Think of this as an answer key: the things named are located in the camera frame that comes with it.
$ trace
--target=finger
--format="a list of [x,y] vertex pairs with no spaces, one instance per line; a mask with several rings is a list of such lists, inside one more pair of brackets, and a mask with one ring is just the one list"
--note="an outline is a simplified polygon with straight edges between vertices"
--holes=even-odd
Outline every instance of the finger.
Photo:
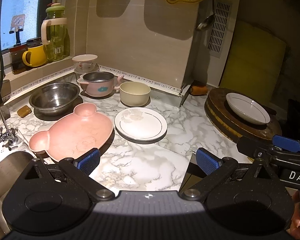
[[297,228],[300,227],[300,202],[294,205],[294,213],[291,221]]
[[297,240],[300,240],[300,227],[297,228],[294,223],[291,223],[290,226],[290,235]]
[[293,194],[292,200],[294,201],[294,203],[300,202],[300,194],[298,190]]

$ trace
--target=pink plate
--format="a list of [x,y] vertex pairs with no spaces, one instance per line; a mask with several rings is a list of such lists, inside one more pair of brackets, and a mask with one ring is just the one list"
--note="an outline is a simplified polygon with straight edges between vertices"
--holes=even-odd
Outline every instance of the pink plate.
[[49,130],[35,133],[29,141],[30,150],[45,150],[58,162],[66,157],[76,159],[94,147],[100,149],[109,139],[113,124],[96,110],[91,103],[77,105],[73,113],[62,117]]

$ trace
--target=stainless steel sink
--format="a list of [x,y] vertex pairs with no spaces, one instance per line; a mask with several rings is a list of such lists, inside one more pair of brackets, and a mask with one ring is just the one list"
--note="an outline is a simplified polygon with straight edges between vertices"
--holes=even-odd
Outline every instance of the stainless steel sink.
[[[27,151],[18,150],[8,152],[6,157],[0,161],[0,198],[12,187],[21,172],[34,156]],[[0,239],[4,237],[0,227]]]

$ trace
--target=pink bowl with handle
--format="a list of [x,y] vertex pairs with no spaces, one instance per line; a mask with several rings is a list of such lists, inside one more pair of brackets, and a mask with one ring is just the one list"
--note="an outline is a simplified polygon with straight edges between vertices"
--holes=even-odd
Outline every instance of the pink bowl with handle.
[[55,161],[80,157],[92,148],[100,149],[113,131],[109,117],[98,113],[92,103],[79,104],[49,130],[35,133],[29,141],[33,152],[46,151]]
[[109,95],[112,90],[119,90],[121,79],[124,75],[117,78],[118,85],[114,86],[114,75],[106,71],[95,71],[81,75],[77,80],[84,92],[92,97],[105,97]]

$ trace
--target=white plate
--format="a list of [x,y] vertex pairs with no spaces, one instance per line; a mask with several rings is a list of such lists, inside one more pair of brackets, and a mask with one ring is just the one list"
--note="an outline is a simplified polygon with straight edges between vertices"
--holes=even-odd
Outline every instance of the white plate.
[[260,125],[270,122],[267,111],[252,99],[237,93],[228,93],[226,99],[230,108],[242,119]]
[[120,133],[138,141],[158,139],[168,129],[167,121],[161,114],[143,107],[122,110],[116,115],[114,125]]

